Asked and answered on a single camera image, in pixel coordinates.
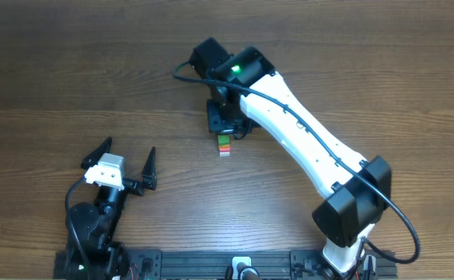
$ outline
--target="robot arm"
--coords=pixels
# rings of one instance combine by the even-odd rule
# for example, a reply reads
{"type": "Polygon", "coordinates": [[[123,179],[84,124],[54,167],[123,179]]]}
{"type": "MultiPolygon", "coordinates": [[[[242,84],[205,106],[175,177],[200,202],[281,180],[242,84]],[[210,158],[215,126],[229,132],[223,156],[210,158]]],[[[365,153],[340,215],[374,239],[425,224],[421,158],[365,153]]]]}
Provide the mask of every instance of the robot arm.
{"type": "Polygon", "coordinates": [[[337,164],[315,135],[309,134],[285,108],[291,108],[306,122],[342,163],[367,178],[389,198],[391,169],[387,162],[376,157],[369,163],[332,136],[297,101],[275,67],[254,47],[232,55],[210,38],[194,49],[189,63],[202,81],[209,81],[204,83],[211,89],[212,99],[207,102],[211,132],[236,137],[239,131],[247,134],[251,128],[263,127],[304,169],[325,199],[313,213],[314,221],[327,236],[323,256],[340,274],[350,271],[361,254],[360,239],[370,233],[387,206],[370,188],[337,164]],[[254,89],[265,97],[247,93],[243,88],[254,89]]]}

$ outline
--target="table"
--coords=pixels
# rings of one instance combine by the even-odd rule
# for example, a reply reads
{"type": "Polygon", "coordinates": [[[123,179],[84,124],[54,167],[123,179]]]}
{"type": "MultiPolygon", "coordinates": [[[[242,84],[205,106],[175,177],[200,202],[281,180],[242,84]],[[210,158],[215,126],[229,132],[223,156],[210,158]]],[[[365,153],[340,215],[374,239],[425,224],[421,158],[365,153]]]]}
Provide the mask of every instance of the table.
{"type": "MultiPolygon", "coordinates": [[[[298,164],[261,129],[219,158],[208,88],[171,78],[207,37],[258,47],[333,134],[384,156],[422,243],[400,276],[454,278],[454,1],[438,0],[0,1],[0,277],[51,277],[65,193],[108,135],[136,178],[157,148],[158,188],[129,198],[117,229],[126,246],[324,245],[322,199],[298,164]]],[[[413,250],[391,210],[371,238],[413,250]]]]}

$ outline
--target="green indicator light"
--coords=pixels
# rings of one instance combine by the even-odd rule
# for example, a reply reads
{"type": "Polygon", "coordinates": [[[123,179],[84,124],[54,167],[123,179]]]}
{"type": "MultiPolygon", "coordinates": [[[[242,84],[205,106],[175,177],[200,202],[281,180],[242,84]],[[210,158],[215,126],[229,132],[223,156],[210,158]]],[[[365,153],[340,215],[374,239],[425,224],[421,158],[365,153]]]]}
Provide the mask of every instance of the green indicator light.
{"type": "Polygon", "coordinates": [[[234,65],[231,67],[231,70],[235,73],[239,73],[241,71],[241,68],[239,65],[234,65]]]}

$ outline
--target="wooden table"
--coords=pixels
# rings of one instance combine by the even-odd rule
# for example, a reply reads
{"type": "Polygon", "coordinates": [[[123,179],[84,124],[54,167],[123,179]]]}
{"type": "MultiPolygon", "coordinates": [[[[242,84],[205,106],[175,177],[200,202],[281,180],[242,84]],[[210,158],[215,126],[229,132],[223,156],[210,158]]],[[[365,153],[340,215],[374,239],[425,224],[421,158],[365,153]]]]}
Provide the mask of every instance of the wooden table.
{"type": "MultiPolygon", "coordinates": [[[[261,129],[219,158],[208,88],[171,78],[207,37],[257,46],[340,140],[384,156],[422,243],[400,276],[454,277],[454,1],[442,0],[1,0],[0,277],[51,277],[65,193],[108,135],[132,176],[157,148],[158,189],[129,198],[115,236],[128,247],[324,245],[299,165],[261,129]]],[[[391,210],[372,240],[413,251],[391,210]]]]}

